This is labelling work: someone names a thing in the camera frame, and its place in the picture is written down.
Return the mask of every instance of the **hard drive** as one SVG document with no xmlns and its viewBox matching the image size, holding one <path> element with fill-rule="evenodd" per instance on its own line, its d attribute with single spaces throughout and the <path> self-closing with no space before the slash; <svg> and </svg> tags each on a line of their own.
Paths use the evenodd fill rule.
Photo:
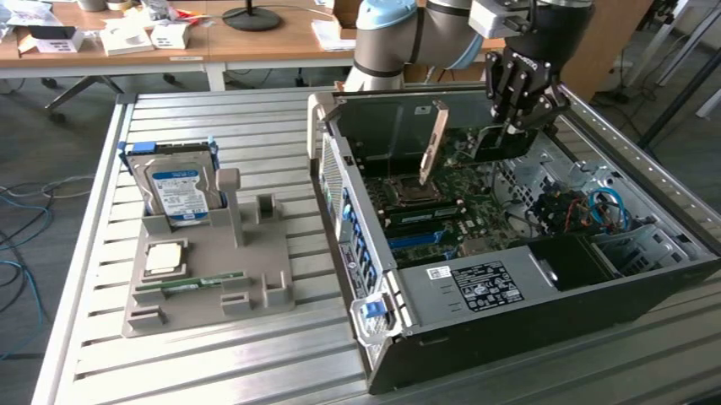
<svg viewBox="0 0 721 405">
<path fill-rule="evenodd" d="M 165 145 L 142 142 L 121 153 L 141 188 L 149 215 L 167 215 L 171 226 L 205 223 L 209 210 L 225 206 L 215 184 L 217 153 L 213 140 Z"/>
</svg>

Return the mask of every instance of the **white box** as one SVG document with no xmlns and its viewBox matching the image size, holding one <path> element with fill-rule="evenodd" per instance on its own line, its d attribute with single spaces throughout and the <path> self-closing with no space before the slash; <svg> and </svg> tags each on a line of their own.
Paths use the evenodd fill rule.
<svg viewBox="0 0 721 405">
<path fill-rule="evenodd" d="M 149 33 L 141 27 L 106 28 L 101 31 L 101 40 L 103 41 L 105 54 L 109 57 L 155 50 Z"/>
<path fill-rule="evenodd" d="M 185 49 L 191 37 L 189 24 L 159 24 L 154 28 L 150 40 L 159 49 Z"/>
<path fill-rule="evenodd" d="M 76 30 L 70 39 L 66 38 L 35 38 L 35 45 L 40 53 L 76 53 L 83 46 L 84 35 L 80 30 Z"/>
</svg>

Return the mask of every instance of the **blue pci slot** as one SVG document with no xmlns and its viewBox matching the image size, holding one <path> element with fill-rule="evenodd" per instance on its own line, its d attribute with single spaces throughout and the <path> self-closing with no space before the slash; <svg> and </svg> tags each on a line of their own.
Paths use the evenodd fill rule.
<svg viewBox="0 0 721 405">
<path fill-rule="evenodd" d="M 388 244 L 392 249 L 404 249 L 406 247 L 436 244 L 441 241 L 444 233 L 445 230 L 440 230 L 426 235 L 414 235 L 406 238 L 390 239 Z"/>
</svg>

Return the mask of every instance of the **power supply label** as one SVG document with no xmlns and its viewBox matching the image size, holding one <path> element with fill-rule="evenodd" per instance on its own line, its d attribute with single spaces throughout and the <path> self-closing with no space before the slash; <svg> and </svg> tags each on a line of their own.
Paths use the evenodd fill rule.
<svg viewBox="0 0 721 405">
<path fill-rule="evenodd" d="M 450 275 L 464 295 L 465 303 L 474 312 L 524 300 L 521 290 L 502 262 L 460 268 L 452 270 Z"/>
<path fill-rule="evenodd" d="M 198 189 L 201 174 L 197 170 L 154 173 L 155 189 L 166 215 L 173 219 L 198 219 L 207 215 L 206 194 Z"/>
</svg>

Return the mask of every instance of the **chair wheel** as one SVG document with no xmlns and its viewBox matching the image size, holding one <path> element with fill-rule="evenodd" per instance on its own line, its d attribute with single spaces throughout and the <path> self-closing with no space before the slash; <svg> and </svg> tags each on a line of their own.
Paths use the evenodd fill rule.
<svg viewBox="0 0 721 405">
<path fill-rule="evenodd" d="M 167 84 L 175 84 L 177 83 L 177 77 L 170 73 L 162 74 L 162 79 L 166 81 Z"/>
<path fill-rule="evenodd" d="M 56 124 L 64 124 L 67 122 L 66 115 L 60 112 L 51 112 L 47 118 L 51 122 L 55 122 Z"/>
<path fill-rule="evenodd" d="M 58 81 L 54 78 L 43 78 L 40 82 L 48 89 L 58 89 Z"/>
</svg>

